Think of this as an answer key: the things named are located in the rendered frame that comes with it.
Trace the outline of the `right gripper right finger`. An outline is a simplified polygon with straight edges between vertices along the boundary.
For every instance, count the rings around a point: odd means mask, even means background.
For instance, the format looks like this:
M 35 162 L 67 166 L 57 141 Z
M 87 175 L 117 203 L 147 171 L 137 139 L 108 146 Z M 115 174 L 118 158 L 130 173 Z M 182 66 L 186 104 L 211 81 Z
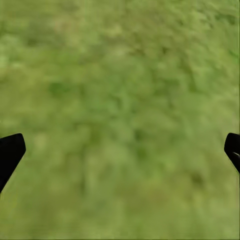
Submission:
M 240 173 L 240 135 L 235 133 L 228 133 L 224 151 Z

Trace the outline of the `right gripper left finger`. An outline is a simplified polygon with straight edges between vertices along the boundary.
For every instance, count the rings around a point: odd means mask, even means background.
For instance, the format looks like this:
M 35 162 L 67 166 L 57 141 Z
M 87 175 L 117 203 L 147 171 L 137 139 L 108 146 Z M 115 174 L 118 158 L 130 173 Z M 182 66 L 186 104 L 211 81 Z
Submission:
M 26 145 L 21 133 L 0 138 L 0 193 L 25 152 Z

